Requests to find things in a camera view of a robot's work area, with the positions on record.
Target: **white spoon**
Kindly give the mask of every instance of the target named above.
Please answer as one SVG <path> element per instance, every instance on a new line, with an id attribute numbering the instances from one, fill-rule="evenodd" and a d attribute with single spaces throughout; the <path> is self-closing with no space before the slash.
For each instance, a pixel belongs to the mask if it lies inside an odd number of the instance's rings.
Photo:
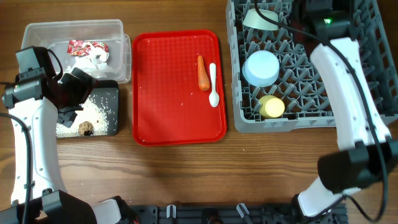
<path id="1" fill-rule="evenodd" d="M 211 79 L 211 93 L 209 96 L 210 100 L 210 105 L 212 107 L 218 106 L 218 103 L 220 102 L 220 96 L 217 94 L 216 91 L 216 64 L 211 63 L 210 64 L 210 79 Z"/>

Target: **carrot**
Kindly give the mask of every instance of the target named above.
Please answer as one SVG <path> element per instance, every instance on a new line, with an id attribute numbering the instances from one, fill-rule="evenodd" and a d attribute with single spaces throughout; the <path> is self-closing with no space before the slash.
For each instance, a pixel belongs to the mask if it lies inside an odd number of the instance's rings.
<path id="1" fill-rule="evenodd" d="M 205 63 L 201 55 L 199 55 L 198 57 L 198 81 L 199 81 L 199 88 L 201 90 L 206 91 L 210 88 L 209 78 L 205 70 Z"/>

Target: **wood surface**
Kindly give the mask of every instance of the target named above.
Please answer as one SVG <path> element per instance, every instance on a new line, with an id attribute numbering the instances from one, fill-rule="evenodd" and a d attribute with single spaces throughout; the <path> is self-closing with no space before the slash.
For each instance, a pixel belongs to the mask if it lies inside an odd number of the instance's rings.
<path id="1" fill-rule="evenodd" d="M 398 51 L 398 1 L 379 1 L 393 58 Z M 234 128 L 226 0 L 3 1 L 0 3 L 0 81 L 18 72 L 15 51 L 33 22 L 120 19 L 134 39 L 143 32 L 209 29 L 221 43 L 228 132 L 216 143 L 141 147 L 131 136 L 131 84 L 121 85 L 120 132 L 115 137 L 59 139 L 61 173 L 68 192 L 88 203 L 120 195 L 131 205 L 236 205 L 289 202 L 317 176 L 320 156 L 336 152 L 335 128 L 289 133 L 239 134 Z M 0 112 L 6 112 L 3 105 Z M 398 125 L 389 126 L 398 138 Z M 0 210 L 9 208 L 15 178 L 11 122 L 0 122 Z M 398 223 L 398 170 L 389 176 L 389 203 L 381 223 Z M 381 184 L 355 195 L 375 216 Z M 348 202 L 350 223 L 366 223 Z"/>

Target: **white cup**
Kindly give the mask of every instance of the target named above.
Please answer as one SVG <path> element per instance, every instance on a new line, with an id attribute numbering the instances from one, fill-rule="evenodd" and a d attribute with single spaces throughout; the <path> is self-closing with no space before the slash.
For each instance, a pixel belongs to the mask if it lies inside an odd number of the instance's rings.
<path id="1" fill-rule="evenodd" d="M 260 12 L 269 19 L 272 19 L 275 22 L 278 22 L 278 14 L 268 10 L 260 9 Z M 261 18 L 255 9 L 250 9 L 243 20 L 243 25 L 255 29 L 260 30 L 277 30 L 278 26 L 274 25 L 270 22 L 267 22 L 265 19 Z"/>
<path id="2" fill-rule="evenodd" d="M 250 84 L 258 87 L 270 86 L 278 79 L 279 60 L 273 53 L 260 50 L 244 62 L 242 72 Z"/>

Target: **green light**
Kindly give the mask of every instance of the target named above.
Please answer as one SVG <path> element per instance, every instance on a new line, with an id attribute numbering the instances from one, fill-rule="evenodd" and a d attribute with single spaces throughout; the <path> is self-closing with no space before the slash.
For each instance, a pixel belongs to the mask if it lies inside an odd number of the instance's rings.
<path id="1" fill-rule="evenodd" d="M 325 21 L 326 24 L 331 24 L 332 19 L 324 19 L 324 21 Z"/>

